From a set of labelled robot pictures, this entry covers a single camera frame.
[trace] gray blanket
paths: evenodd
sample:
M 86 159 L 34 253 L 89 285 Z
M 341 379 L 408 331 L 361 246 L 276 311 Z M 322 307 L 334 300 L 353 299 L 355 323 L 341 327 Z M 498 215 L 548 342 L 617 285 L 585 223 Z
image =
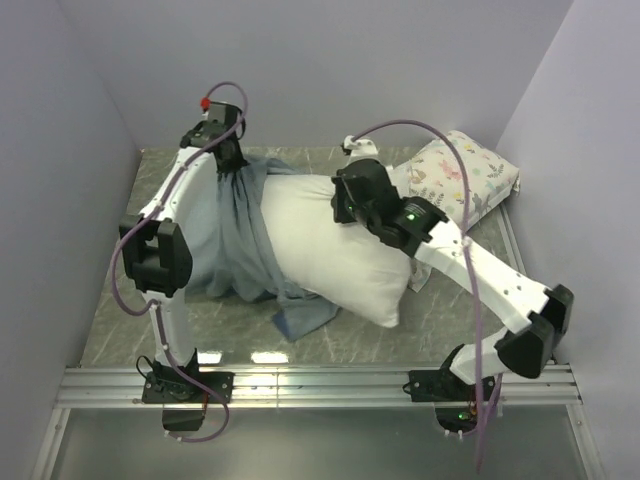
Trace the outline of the gray blanket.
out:
M 235 174 L 211 179 L 184 222 L 194 264 L 187 294 L 237 294 L 248 302 L 275 297 L 282 310 L 273 322 L 294 341 L 335 317 L 338 307 L 284 278 L 262 218 L 267 175 L 297 172 L 277 159 L 246 158 L 249 165 Z

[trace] marble floor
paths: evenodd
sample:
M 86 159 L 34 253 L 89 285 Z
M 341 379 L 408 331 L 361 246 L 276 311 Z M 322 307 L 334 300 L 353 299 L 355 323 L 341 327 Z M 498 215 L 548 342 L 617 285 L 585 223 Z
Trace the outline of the marble floor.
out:
M 273 156 L 306 172 L 330 175 L 346 163 L 339 148 L 245 148 L 246 153 Z M 400 164 L 414 148 L 381 149 L 384 163 Z M 145 151 L 128 206 L 137 213 L 168 174 L 175 150 Z M 490 212 L 471 231 L 473 239 L 508 262 L 499 209 Z M 122 267 L 117 272 L 122 296 L 133 307 L 143 305 Z M 400 325 L 384 329 L 341 311 L 326 326 L 289 343 L 271 323 L 275 301 L 248 304 L 238 298 L 188 300 L 189 322 L 200 352 L 222 352 L 224 363 L 249 363 L 254 352 L 282 352 L 290 364 L 424 362 L 439 364 L 460 343 L 473 341 L 475 326 L 470 295 L 434 271 L 419 292 L 407 290 Z M 484 309 L 485 331 L 500 323 Z M 82 359 L 83 366 L 132 366 L 139 355 L 154 354 L 150 318 L 122 312 L 105 282 Z

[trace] lavender wall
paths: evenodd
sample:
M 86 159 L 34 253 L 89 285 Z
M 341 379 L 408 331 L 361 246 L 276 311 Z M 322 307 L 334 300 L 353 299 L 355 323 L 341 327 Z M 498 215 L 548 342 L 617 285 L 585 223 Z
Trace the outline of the lavender wall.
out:
M 249 94 L 247 144 L 335 145 L 414 117 L 491 146 L 571 0 L 59 2 L 141 146 L 176 145 L 227 79 Z
M 564 354 L 612 479 L 640 477 L 640 8 L 575 0 L 499 143 L 529 273 L 576 294 Z
M 137 151 L 59 6 L 0 4 L 0 465 L 27 478 L 79 360 Z

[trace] enclosure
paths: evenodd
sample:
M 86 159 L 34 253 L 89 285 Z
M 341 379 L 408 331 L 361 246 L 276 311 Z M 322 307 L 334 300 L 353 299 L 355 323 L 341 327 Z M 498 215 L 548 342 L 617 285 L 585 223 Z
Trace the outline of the enclosure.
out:
M 109 259 L 121 218 L 154 198 L 200 99 L 225 80 L 249 98 L 242 152 L 302 174 L 335 175 L 345 136 L 397 118 L 462 132 L 512 164 L 506 195 L 518 192 L 481 210 L 470 236 L 576 300 L 542 375 L 505 375 L 480 478 L 637 477 L 628 219 L 640 13 L 600 3 L 4 2 L 4 477 L 475 475 L 474 439 L 445 438 L 434 405 L 402 391 L 408 372 L 436 370 L 475 340 L 471 295 L 435 270 L 403 290 L 397 326 L 342 308 L 296 341 L 274 325 L 275 299 L 188 295 L 201 369 L 235 374 L 228 428 L 177 445 L 162 436 L 162 405 L 140 402 L 135 364 L 154 357 L 152 317 L 118 307 Z M 231 89 L 214 99 L 241 100 Z M 408 126 L 371 138 L 393 166 L 433 140 Z M 142 307 L 121 262 L 116 277 Z M 485 333 L 502 326 L 486 306 L 482 317 Z

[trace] wire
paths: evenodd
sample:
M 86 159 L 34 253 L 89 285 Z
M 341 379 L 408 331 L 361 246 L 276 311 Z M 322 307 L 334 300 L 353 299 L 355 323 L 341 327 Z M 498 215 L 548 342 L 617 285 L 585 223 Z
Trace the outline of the wire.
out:
M 209 92 L 207 92 L 206 98 L 209 98 L 213 94 L 213 92 L 215 92 L 216 90 L 218 90 L 219 88 L 224 87 L 224 86 L 234 87 L 236 90 L 238 90 L 238 92 L 240 92 L 240 95 L 242 95 L 243 106 L 242 106 L 242 109 L 241 109 L 241 113 L 240 113 L 240 115 L 238 116 L 238 118 L 236 120 L 236 123 L 234 123 L 233 126 L 231 126 L 231 128 L 229 128 L 229 130 L 227 130 L 225 133 L 223 133 L 219 137 L 215 138 L 214 140 L 212 140 L 211 142 L 206 144 L 204 147 L 202 147 L 201 149 L 199 149 L 196 152 L 194 152 L 193 155 L 191 155 L 189 158 L 187 158 L 187 160 L 184 162 L 182 168 L 177 170 L 175 172 L 175 174 L 173 175 L 173 177 L 171 177 L 171 179 L 169 180 L 169 183 L 167 184 L 167 188 L 165 189 L 164 193 L 160 197 L 160 201 L 158 202 L 156 207 L 151 211 L 151 213 L 148 216 L 143 218 L 138 224 L 136 224 L 135 227 L 133 227 L 131 230 L 129 230 L 124 235 L 124 237 L 122 237 L 122 239 L 120 240 L 120 242 L 116 246 L 116 248 L 115 248 L 115 250 L 113 252 L 113 255 L 111 256 L 111 263 L 110 263 L 110 268 L 111 268 L 111 291 L 113 293 L 113 298 L 115 299 L 115 301 L 118 304 L 118 306 L 122 310 L 124 310 L 126 313 L 128 313 L 129 315 L 134 316 L 134 317 L 142 316 L 145 313 L 147 313 L 151 308 L 155 308 L 155 311 L 156 311 L 156 323 L 157 323 L 157 327 L 158 327 L 158 333 L 159 333 L 160 341 L 161 341 L 161 344 L 162 344 L 162 348 L 164 349 L 165 356 L 167 357 L 167 360 L 168 360 L 169 364 L 171 365 L 171 367 L 175 370 L 175 372 L 180 377 L 182 377 L 184 380 L 186 380 L 187 382 L 191 383 L 192 385 L 200 388 L 203 392 L 205 392 L 205 394 L 208 394 L 210 397 L 215 398 L 218 402 L 220 402 L 222 404 L 222 407 L 224 408 L 225 419 L 224 419 L 224 421 L 222 423 L 222 426 L 216 432 L 214 432 L 211 435 L 208 435 L 208 436 L 202 437 L 202 438 L 185 438 L 185 437 L 179 436 L 179 435 L 174 434 L 174 433 L 169 433 L 169 436 L 177 439 L 178 441 L 185 442 L 185 443 L 201 443 L 201 442 L 206 442 L 206 441 L 209 441 L 209 440 L 213 440 L 214 438 L 220 436 L 220 434 L 222 434 L 222 432 L 224 431 L 224 429 L 227 427 L 227 425 L 229 423 L 230 412 L 229 412 L 229 407 L 227 405 L 227 401 L 221 395 L 219 395 L 218 393 L 216 393 L 215 391 L 213 391 L 212 389 L 210 389 L 206 385 L 203 385 L 202 383 L 198 382 L 197 380 L 191 378 L 189 375 L 187 375 L 186 373 L 184 373 L 180 369 L 180 367 L 178 366 L 178 362 L 176 361 L 175 357 L 171 353 L 171 347 L 170 347 L 169 343 L 167 342 L 166 332 L 165 332 L 164 324 L 163 324 L 163 321 L 162 321 L 162 313 L 161 313 L 162 305 L 158 300 L 155 300 L 155 299 L 149 300 L 146 303 L 146 305 L 140 310 L 134 310 L 133 308 L 129 307 L 125 303 L 124 299 L 122 298 L 122 295 L 120 294 L 120 291 L 118 290 L 118 281 L 117 281 L 117 278 L 116 278 L 116 266 L 118 264 L 118 258 L 120 257 L 120 254 L 122 253 L 122 249 L 124 248 L 124 246 L 131 240 L 131 238 L 137 232 L 140 231 L 140 229 L 142 229 L 145 225 L 147 225 L 149 222 L 154 220 L 160 214 L 160 212 L 164 208 L 165 203 L 167 202 L 167 200 L 169 199 L 169 197 L 173 193 L 173 190 L 175 189 L 176 185 L 178 184 L 178 181 L 180 180 L 180 178 L 182 178 L 182 175 L 188 170 L 188 168 L 191 166 L 191 164 L 193 162 L 195 162 L 198 159 L 198 157 L 200 157 L 200 155 L 202 155 L 203 153 L 209 151 L 211 148 L 215 147 L 219 143 L 221 143 L 224 140 L 226 140 L 227 138 L 229 138 L 233 134 L 233 132 L 235 132 L 244 123 L 245 117 L 247 115 L 247 111 L 249 109 L 249 100 L 247 98 L 247 94 L 245 93 L 245 91 L 237 83 L 235 83 L 235 82 L 220 82 L 217 85 L 214 85 L 209 90 Z M 138 368 L 137 362 L 136 362 L 136 368 L 138 369 L 138 372 L 141 375 L 143 375 L 145 377 L 145 379 L 146 379 L 147 377 Z
M 143 358 L 147 362 L 147 365 L 149 365 L 149 368 L 153 371 L 153 366 L 151 364 L 151 360 L 149 360 L 149 357 L 147 357 L 146 355 L 140 355 L 138 357 L 138 359 L 136 360 L 136 370 L 138 370 L 138 373 L 140 375 L 142 375 L 142 378 L 144 378 L 148 382 L 149 381 L 149 374 L 148 373 L 144 373 L 142 370 L 140 370 L 140 360 L 143 359 Z
M 440 140 L 444 142 L 444 144 L 451 150 L 453 156 L 458 163 L 458 167 L 460 168 L 460 174 L 462 176 L 462 184 L 464 186 L 464 205 L 462 212 L 462 253 L 464 256 L 464 261 L 467 266 L 467 272 L 469 273 L 469 283 L 471 286 L 471 294 L 473 295 L 473 311 L 476 320 L 476 339 L 475 339 L 475 350 L 476 350 L 476 364 L 475 364 L 475 380 L 476 380 L 476 408 L 477 408 L 477 424 L 476 428 L 472 430 L 472 432 L 477 432 L 478 437 L 476 441 L 476 471 L 480 472 L 480 468 L 482 466 L 482 460 L 484 455 L 484 431 L 487 425 L 487 419 L 485 419 L 485 411 L 484 411 L 484 392 L 482 385 L 482 337 L 483 337 L 483 325 L 482 325 L 482 303 L 480 301 L 480 290 L 478 288 L 478 278 L 475 273 L 475 269 L 473 267 L 473 261 L 471 260 L 471 252 L 469 250 L 470 242 L 465 241 L 468 237 L 467 231 L 469 230 L 469 207 L 471 203 L 470 192 L 471 189 L 469 187 L 469 176 L 467 174 L 467 169 L 464 166 L 464 162 L 462 161 L 462 157 L 460 153 L 456 149 L 456 147 L 451 143 L 451 141 L 440 132 L 438 129 L 432 127 L 429 124 L 419 122 L 417 120 L 391 120 L 388 122 L 380 123 L 378 125 L 374 125 L 371 128 L 364 130 L 363 132 L 355 135 L 353 137 L 353 141 L 357 141 L 358 139 L 368 135 L 370 133 L 375 132 L 376 130 L 380 130 L 381 128 L 389 127 L 392 125 L 413 125 L 416 127 L 424 128 L 425 130 L 431 132 L 433 135 L 438 137 Z M 501 376 L 498 378 L 497 382 L 501 384 Z M 495 388 L 493 394 L 499 392 L 500 388 Z M 495 404 L 497 404 L 499 399 L 499 394 L 492 400 L 489 401 L 489 413 L 493 412 L 495 408 Z

